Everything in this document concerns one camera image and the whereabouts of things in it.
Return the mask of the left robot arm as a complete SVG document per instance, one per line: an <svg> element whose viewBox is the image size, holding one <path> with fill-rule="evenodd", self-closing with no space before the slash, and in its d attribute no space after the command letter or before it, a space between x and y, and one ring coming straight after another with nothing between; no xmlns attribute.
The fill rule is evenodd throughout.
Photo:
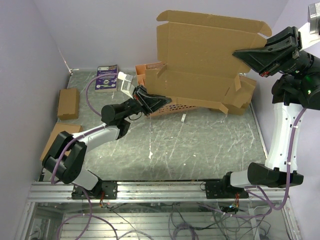
<svg viewBox="0 0 320 240"><path fill-rule="evenodd" d="M98 198L104 192L103 181L84 168L86 153L124 137L131 125L128 117L139 113L149 116L171 102L171 98L148 94L138 85L128 100L101 109L101 125L79 133L60 132L42 160L43 168L51 173L52 184L72 183L82 187L89 198Z"/></svg>

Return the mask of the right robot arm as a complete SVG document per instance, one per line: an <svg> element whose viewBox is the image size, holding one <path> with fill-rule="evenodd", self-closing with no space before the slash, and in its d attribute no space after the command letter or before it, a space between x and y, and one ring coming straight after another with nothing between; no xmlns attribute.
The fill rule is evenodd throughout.
<svg viewBox="0 0 320 240"><path fill-rule="evenodd" d="M226 198L249 186L286 188L302 184L296 152L302 116L320 108L320 60L306 49L320 41L319 23L287 27L269 38L264 47L236 50L233 55L262 77L281 73L271 89L274 131L265 163L228 172L220 192Z"/></svg>

